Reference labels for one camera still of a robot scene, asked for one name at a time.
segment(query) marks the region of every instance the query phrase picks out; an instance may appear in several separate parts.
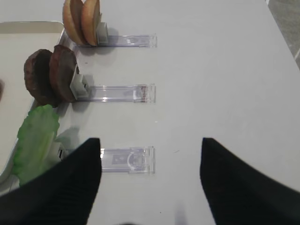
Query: table surface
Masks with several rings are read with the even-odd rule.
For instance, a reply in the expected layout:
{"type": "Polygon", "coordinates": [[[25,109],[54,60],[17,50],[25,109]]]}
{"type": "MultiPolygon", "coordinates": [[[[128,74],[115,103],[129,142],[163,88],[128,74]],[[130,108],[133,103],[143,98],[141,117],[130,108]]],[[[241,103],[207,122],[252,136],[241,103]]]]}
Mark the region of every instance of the table surface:
{"type": "MultiPolygon", "coordinates": [[[[0,4],[0,21],[61,21],[63,0],[0,4]]],[[[107,82],[155,83],[157,103],[126,106],[103,127],[85,122],[115,133],[103,147],[155,146],[156,174],[103,174],[89,225],[182,224],[183,213],[187,224],[214,224],[199,179],[203,137],[300,191],[300,74],[263,0],[101,4],[111,31],[157,34],[158,48],[101,62],[107,82]]]]}

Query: white clip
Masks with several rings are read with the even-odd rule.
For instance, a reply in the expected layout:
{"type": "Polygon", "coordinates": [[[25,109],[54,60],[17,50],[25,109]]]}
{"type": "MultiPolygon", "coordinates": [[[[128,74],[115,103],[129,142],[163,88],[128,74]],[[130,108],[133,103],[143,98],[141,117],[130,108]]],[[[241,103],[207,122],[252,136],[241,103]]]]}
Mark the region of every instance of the white clip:
{"type": "Polygon", "coordinates": [[[87,98],[90,93],[90,87],[85,79],[85,76],[77,73],[77,65],[74,70],[72,82],[70,83],[70,89],[77,100],[78,98],[87,98]]]}

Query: plastic holder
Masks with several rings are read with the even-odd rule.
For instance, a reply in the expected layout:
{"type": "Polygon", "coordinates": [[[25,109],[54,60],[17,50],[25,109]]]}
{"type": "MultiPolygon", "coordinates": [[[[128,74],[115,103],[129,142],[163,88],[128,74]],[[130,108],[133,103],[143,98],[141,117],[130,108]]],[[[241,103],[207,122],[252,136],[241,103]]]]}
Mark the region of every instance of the plastic holder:
{"type": "Polygon", "coordinates": [[[101,149],[102,172],[155,173],[155,148],[101,149]]]}
{"type": "Polygon", "coordinates": [[[153,35],[108,35],[107,24],[100,22],[97,26],[97,41],[100,47],[157,47],[157,36],[153,35]]]}
{"type": "Polygon", "coordinates": [[[85,76],[75,68],[70,89],[78,102],[144,102],[155,103],[154,84],[134,86],[89,86],[85,76]]]}
{"type": "Polygon", "coordinates": [[[141,102],[155,103],[154,84],[135,86],[90,86],[88,97],[79,97],[79,102],[141,102]]]}

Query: plastic food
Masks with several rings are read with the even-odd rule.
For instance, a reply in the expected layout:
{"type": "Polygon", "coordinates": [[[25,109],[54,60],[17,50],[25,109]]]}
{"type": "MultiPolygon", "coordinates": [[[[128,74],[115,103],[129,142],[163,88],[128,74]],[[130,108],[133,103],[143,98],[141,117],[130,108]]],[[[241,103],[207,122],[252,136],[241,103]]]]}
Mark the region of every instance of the plastic food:
{"type": "Polygon", "coordinates": [[[50,84],[56,96],[66,102],[74,102],[75,97],[70,89],[77,61],[73,51],[69,48],[57,45],[50,59],[50,84]]]}
{"type": "Polygon", "coordinates": [[[62,10],[62,20],[69,38],[78,45],[87,44],[81,28],[83,2],[66,0],[62,10]]]}
{"type": "Polygon", "coordinates": [[[41,104],[57,107],[61,100],[55,95],[49,81],[49,61],[52,52],[40,49],[33,53],[24,64],[26,89],[41,104]]]}
{"type": "Polygon", "coordinates": [[[36,178],[60,161],[51,144],[57,135],[59,117],[51,105],[30,111],[18,131],[13,174],[20,186],[36,178]]]}
{"type": "Polygon", "coordinates": [[[100,20],[99,0],[86,0],[81,15],[81,27],[85,39],[90,45],[97,46],[96,30],[100,20]]]}
{"type": "Polygon", "coordinates": [[[96,30],[100,21],[100,1],[65,0],[62,17],[69,38],[78,45],[98,45],[96,30]]]}

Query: tray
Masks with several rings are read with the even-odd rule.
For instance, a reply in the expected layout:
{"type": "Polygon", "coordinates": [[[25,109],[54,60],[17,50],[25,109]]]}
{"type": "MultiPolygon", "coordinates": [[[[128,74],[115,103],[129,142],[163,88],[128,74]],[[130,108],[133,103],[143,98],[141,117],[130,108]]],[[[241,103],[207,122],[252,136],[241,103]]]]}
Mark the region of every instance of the tray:
{"type": "Polygon", "coordinates": [[[60,22],[0,23],[0,64],[3,93],[0,100],[0,193],[12,168],[16,136],[28,111],[35,106],[24,85],[23,67],[36,50],[53,51],[63,32],[60,22]]]}

